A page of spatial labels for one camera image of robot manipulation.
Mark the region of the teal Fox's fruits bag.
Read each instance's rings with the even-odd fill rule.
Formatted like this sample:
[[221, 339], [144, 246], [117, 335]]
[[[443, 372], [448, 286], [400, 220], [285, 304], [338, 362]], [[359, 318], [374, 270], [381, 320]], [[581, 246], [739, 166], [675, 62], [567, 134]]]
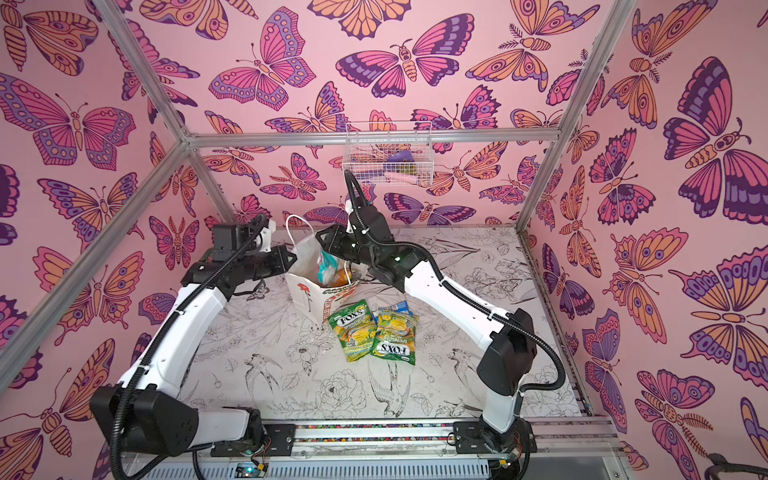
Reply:
[[318, 284], [322, 287], [330, 287], [330, 283], [339, 268], [339, 259], [321, 250], [317, 260]]

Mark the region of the orange Fox's candy bag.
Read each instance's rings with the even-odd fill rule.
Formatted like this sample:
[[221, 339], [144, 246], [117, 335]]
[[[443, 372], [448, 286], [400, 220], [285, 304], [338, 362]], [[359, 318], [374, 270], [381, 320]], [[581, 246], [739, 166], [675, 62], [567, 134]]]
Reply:
[[334, 275], [330, 287], [338, 288], [346, 285], [350, 285], [354, 282], [354, 275], [351, 270], [338, 270]]

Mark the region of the white paper bag with flower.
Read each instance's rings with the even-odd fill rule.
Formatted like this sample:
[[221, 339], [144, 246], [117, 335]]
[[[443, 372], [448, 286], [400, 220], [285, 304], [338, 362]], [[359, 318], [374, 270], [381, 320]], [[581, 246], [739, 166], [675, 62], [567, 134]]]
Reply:
[[350, 300], [367, 268], [325, 252], [303, 217], [287, 214], [285, 227], [296, 256], [286, 274], [291, 298], [300, 313], [322, 323]]

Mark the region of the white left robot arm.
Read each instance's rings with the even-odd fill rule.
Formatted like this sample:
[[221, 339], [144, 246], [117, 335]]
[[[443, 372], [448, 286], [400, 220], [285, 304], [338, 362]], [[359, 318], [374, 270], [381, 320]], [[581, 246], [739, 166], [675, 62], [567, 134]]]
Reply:
[[174, 457], [221, 442], [260, 443], [262, 424], [256, 410], [199, 410], [179, 395], [206, 331], [237, 288], [283, 275], [296, 260], [281, 245], [229, 258], [212, 255], [189, 268], [176, 303], [146, 349], [116, 385], [98, 388], [90, 400], [114, 455]]

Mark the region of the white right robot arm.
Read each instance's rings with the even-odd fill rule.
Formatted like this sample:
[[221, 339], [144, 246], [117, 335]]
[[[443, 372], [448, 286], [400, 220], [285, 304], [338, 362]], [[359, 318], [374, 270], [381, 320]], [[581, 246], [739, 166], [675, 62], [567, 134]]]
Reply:
[[476, 367], [487, 388], [482, 423], [498, 436], [508, 434], [520, 417], [522, 381], [537, 355], [530, 316], [499, 308], [443, 274], [425, 247], [395, 240], [374, 207], [350, 213], [349, 220], [315, 234], [323, 251], [367, 266], [380, 283], [429, 305], [468, 335], [483, 350]]

